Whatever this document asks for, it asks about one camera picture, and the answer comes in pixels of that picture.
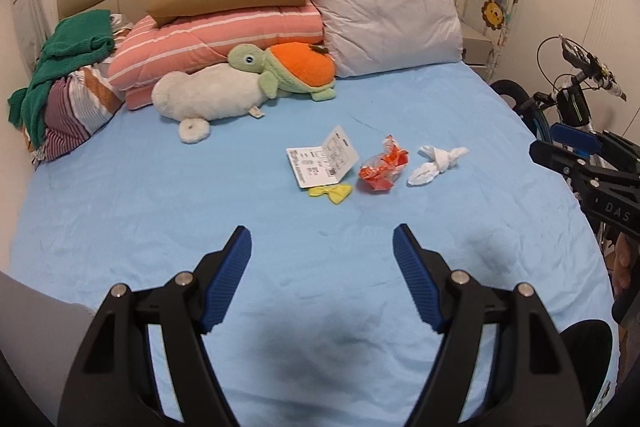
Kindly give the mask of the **person right hand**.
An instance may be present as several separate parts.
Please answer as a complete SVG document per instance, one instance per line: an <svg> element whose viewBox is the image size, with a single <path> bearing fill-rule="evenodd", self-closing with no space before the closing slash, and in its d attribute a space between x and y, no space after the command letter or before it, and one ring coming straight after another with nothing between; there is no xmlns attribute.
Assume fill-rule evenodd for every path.
<svg viewBox="0 0 640 427"><path fill-rule="evenodd" d="M615 244L615 259L612 275L615 298L620 297L631 283L631 271L638 257L638 246L620 233Z"/></svg>

